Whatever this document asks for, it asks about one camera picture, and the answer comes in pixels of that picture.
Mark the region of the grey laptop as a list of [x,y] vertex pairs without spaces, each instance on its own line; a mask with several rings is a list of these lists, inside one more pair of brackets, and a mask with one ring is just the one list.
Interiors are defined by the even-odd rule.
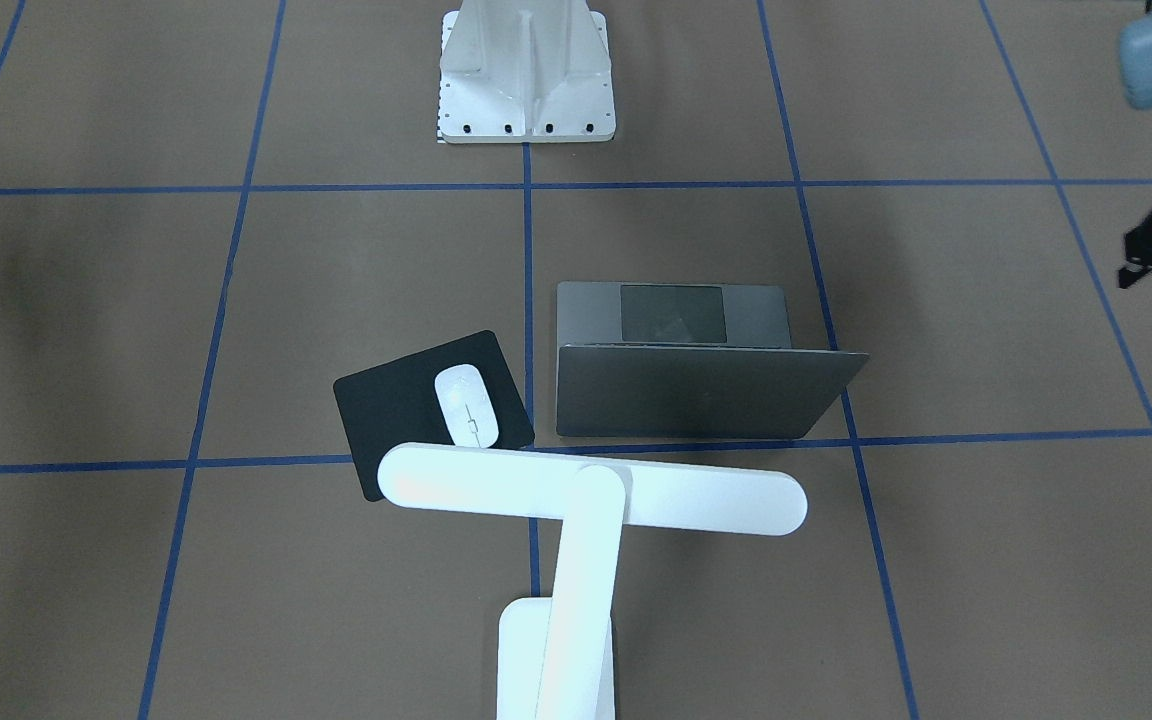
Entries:
[[774,285],[556,287],[562,437],[799,439],[867,359],[795,346]]

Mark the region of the white computer mouse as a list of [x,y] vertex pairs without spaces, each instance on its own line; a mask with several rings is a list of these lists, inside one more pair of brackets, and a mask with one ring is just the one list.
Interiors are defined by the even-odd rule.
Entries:
[[490,448],[500,429],[488,388],[472,364],[445,367],[435,373],[435,402],[454,446]]

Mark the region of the black mouse pad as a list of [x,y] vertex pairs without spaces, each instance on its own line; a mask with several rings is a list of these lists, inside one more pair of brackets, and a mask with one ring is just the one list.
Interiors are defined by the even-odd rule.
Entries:
[[378,471],[381,458],[397,445],[447,445],[450,437],[435,402],[435,373],[472,364],[480,370],[500,434],[490,448],[520,450],[535,442],[535,427],[520,396],[497,334],[480,331],[333,384],[333,393],[361,491],[369,502],[384,500]]

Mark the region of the white desk lamp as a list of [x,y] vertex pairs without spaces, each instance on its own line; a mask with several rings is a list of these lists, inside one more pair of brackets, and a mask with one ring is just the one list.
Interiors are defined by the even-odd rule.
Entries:
[[404,509],[561,524],[552,593],[500,614],[499,719],[616,714],[612,602],[623,528],[787,536],[809,509],[781,471],[416,442],[389,450],[378,480]]

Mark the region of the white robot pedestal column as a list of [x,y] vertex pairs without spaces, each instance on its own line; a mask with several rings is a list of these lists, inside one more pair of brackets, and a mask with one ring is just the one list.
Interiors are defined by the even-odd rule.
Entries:
[[616,136],[607,18],[585,1],[463,1],[444,14],[440,50],[440,142]]

